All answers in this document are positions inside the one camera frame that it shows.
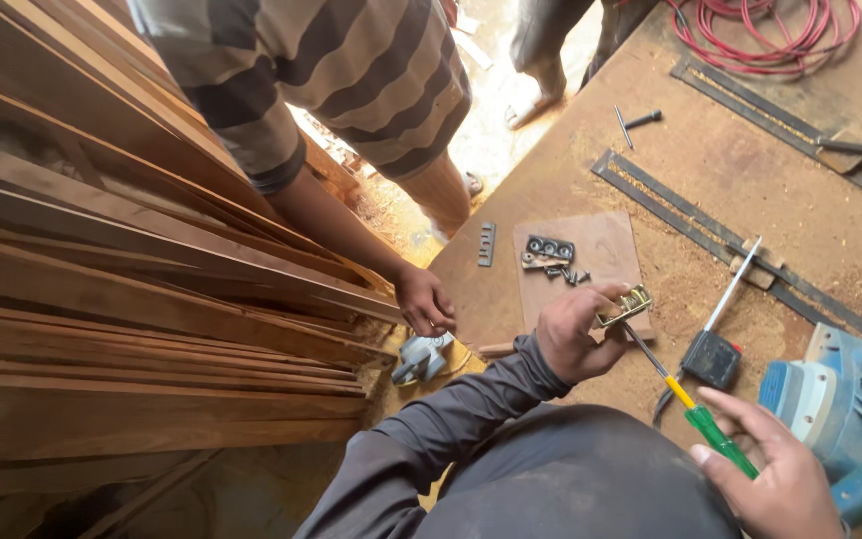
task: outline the stack of wooden planks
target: stack of wooden planks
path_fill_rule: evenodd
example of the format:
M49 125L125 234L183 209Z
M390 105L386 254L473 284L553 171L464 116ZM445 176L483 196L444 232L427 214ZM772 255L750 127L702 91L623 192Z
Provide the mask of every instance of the stack of wooden planks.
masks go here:
M401 322L387 283L275 215L123 9L0 0L0 524L25 532L220 448L345 440L353 368L395 360L354 331Z

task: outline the electric cable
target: electric cable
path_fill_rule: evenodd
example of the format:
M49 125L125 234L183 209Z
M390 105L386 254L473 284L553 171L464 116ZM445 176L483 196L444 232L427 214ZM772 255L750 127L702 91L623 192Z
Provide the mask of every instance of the electric cable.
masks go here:
M860 6L856 0L847 0L847 10L851 15L851 28L841 35L840 21L831 7L831 0L808 0L807 24L800 35L791 37L783 19L777 14L777 0L695 0L696 25L701 36L710 44L705 47L697 43L690 31L690 25L681 11L681 7L690 0L666 0L675 11L673 29L682 41L687 43L694 54L713 66L730 69L740 73L756 75L803 75L808 69L816 67L834 51L850 42L860 26ZM713 31L713 19L716 17L740 19L750 34L759 42L766 52L750 52L738 49L725 43ZM756 22L767 16L777 22L786 40L785 45L776 45L763 36L757 29ZM830 45L814 49L828 28L833 30Z

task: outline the person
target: person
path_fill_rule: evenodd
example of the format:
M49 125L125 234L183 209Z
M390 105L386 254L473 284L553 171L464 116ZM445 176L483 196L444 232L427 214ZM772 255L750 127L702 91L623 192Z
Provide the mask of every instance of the person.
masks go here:
M598 48L581 80L581 88L617 51L660 0L602 0L604 18ZM560 49L594 0L519 0L517 30L510 43L514 70L537 81L537 91L508 105L508 129L520 129L564 97L567 79Z
M297 538L845 537L824 471L760 406L701 388L756 439L751 481L703 445L691 458L653 429L602 406L541 404L604 375L627 349L621 326L588 337L595 312L627 285L576 288L546 307L513 355L461 376L354 435ZM430 511L418 495L454 463Z
M128 0L136 29L255 188L296 230L395 286L423 337L455 329L432 273L379 241L303 166L286 103L307 109L450 237L476 177L447 145L471 105L453 0Z

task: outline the metal rod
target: metal rod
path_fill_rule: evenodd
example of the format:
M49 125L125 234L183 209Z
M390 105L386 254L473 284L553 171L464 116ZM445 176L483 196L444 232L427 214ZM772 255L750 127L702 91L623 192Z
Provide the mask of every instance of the metal rod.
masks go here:
M617 121L621 124L621 131L624 132L624 139L628 141L628 146L631 150L634 149L634 144L630 142L630 136L628 136L628 130L624 127L624 120L621 118L621 112L617 109L616 104L614 105L614 112L617 113Z
M743 276L745 270L750 265L750 259L754 258L754 253L757 252L757 247L760 245L760 240L763 239L763 236L758 236L757 242L754 244L754 248L747 253L747 258L743 259L743 264L740 265L740 269L737 270L736 275L734 275L734 280L731 281L729 287L727 287L727 291L724 293L724 297L720 299L720 303L717 303L717 308L713 310L713 314L711 314L711 319L707 320L707 325L704 326L704 331L711 331L713 327L713 323L717 321L717 317L720 316L720 312L724 310L724 306L727 305L727 300L730 299L730 295L734 293L734 288L736 288L736 284L740 282L740 277Z
M635 118L635 119L631 120L630 122L627 122L626 124L624 124L624 129L636 128L638 126L642 126L643 124L649 124L650 122L656 122L657 120L661 119L661 116L663 114L664 113L661 112L661 109L658 108L657 110L653 110L652 112L645 114L644 116L641 116L640 118Z
M634 342L637 342L637 346L640 348L644 355L650 360L650 362L654 363L654 368L657 369L657 372L661 373L661 376L666 378L670 376L670 373L667 372L667 369L664 368L664 365L661 364L660 361L657 361L657 358L654 357L653 353L650 351L650 348L647 348L647 345L644 344L644 341L641 340L640 337L637 337L637 334L634 333L634 330L630 329L630 326L627 322L624 322L624 331L628 332L628 335L634 339Z
M862 144L856 142L844 142L818 136L816 144L821 148L830 148L835 152L862 153Z

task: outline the leg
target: leg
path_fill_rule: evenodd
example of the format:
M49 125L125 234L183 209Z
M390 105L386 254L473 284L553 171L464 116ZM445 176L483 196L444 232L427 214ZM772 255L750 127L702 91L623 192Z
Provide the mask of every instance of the leg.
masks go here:
M588 64L587 71L584 72L581 88L591 80L591 77L594 77L607 58L617 51L659 2L660 0L634 0L619 6L614 1L605 0L605 16L601 21L598 50L594 53L594 59Z
M396 183L448 238L471 216L471 195L447 151L421 172Z
M539 92L523 104L508 108L509 129L518 129L564 95L564 67L560 48L568 32L594 0L520 0L517 32L510 44L514 70L537 80Z

